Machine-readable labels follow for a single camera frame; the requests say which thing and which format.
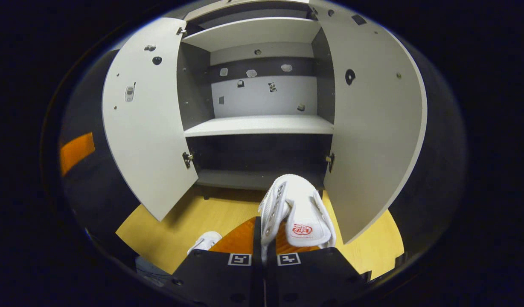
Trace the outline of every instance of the open cabinet door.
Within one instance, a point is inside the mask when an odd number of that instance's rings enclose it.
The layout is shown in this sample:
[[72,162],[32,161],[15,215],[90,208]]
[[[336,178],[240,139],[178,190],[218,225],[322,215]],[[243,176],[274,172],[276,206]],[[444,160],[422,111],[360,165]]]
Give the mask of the open cabinet door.
[[[102,95],[108,146],[129,188],[161,221],[198,179],[180,119],[177,57],[186,21],[145,25],[114,58]],[[153,51],[145,50],[148,45]]]
[[335,157],[324,186],[349,243],[385,212],[412,172],[425,135],[425,88],[410,54],[383,27],[332,3],[309,5],[335,76]]

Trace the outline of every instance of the black background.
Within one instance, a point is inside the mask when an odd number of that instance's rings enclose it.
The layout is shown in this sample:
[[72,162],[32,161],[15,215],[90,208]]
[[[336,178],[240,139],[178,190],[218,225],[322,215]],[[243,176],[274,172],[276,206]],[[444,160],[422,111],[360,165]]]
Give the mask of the black background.
[[[157,3],[0,1],[0,306],[159,298],[105,262],[63,206],[49,206],[38,165],[44,115],[63,76],[104,35],[138,25]],[[432,265],[420,262],[416,278],[387,302],[524,304],[524,2],[348,5],[434,62],[461,103],[469,138],[469,182],[455,224],[430,254]]]

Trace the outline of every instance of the white cabinet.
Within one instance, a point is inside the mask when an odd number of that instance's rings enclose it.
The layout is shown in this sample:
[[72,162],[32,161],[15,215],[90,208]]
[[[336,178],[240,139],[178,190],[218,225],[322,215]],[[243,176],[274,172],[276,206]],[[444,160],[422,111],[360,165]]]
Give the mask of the white cabinet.
[[106,136],[124,179],[159,221],[195,182],[265,190],[296,173],[328,190],[348,242],[400,192],[425,132],[416,64],[381,26],[359,25],[339,6],[309,5],[317,21],[256,18],[185,37],[177,31],[186,21],[161,18],[118,52],[104,87]]

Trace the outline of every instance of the door hinge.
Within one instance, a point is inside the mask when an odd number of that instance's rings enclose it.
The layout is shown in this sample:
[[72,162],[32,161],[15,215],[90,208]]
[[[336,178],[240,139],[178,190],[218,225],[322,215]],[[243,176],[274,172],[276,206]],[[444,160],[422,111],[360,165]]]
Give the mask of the door hinge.
[[188,32],[185,29],[182,29],[182,27],[178,27],[177,35],[184,33],[183,36],[188,35]]
[[329,173],[332,173],[332,166],[334,165],[334,158],[336,157],[336,155],[334,155],[334,153],[330,154],[330,156],[326,156],[325,157],[325,161],[328,162],[329,164]]
[[182,159],[184,160],[184,165],[186,165],[186,168],[190,168],[190,162],[194,159],[194,156],[188,155],[186,152],[183,152]]

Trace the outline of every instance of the white shelf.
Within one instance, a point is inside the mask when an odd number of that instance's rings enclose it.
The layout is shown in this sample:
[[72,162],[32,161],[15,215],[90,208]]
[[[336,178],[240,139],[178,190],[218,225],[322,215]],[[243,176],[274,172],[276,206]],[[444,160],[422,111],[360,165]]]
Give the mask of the white shelf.
[[184,131],[184,136],[301,133],[332,134],[334,125],[316,115],[262,115],[212,119]]
[[251,43],[311,43],[319,29],[321,26],[315,20],[294,17],[253,18],[194,33],[182,39],[182,42],[209,52]]

